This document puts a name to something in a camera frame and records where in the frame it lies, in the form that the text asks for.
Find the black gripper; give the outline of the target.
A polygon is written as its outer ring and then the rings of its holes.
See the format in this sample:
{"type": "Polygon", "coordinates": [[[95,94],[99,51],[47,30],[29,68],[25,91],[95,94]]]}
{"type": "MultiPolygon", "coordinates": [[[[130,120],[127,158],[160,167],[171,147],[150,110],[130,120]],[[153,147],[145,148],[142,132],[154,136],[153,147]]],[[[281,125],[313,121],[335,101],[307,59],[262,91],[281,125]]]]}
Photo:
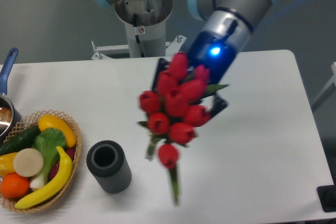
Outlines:
{"type": "MultiPolygon", "coordinates": [[[[187,57],[190,65],[197,67],[204,65],[210,71],[210,84],[218,84],[229,66],[237,55],[237,50],[231,46],[227,39],[229,34],[220,38],[209,31],[202,31],[187,50],[187,57]]],[[[160,58],[157,63],[156,72],[152,83],[152,91],[168,92],[171,88],[171,74],[166,69],[168,61],[160,58]]],[[[217,92],[211,92],[213,98],[212,108],[209,109],[211,118],[227,108],[227,101],[217,92]]]]}

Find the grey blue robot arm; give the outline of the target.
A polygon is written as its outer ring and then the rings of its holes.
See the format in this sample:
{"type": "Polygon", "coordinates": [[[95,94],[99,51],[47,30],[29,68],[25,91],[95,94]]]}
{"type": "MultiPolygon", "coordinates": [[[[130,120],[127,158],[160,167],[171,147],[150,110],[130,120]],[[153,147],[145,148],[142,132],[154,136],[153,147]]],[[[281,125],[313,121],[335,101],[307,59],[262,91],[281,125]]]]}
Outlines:
{"type": "MultiPolygon", "coordinates": [[[[125,25],[132,58],[159,57],[157,70],[167,66],[165,25],[172,0],[95,0],[113,5],[125,25]]],[[[210,84],[217,84],[241,52],[275,0],[187,0],[190,14],[205,22],[187,50],[192,67],[210,70],[210,84]]]]}

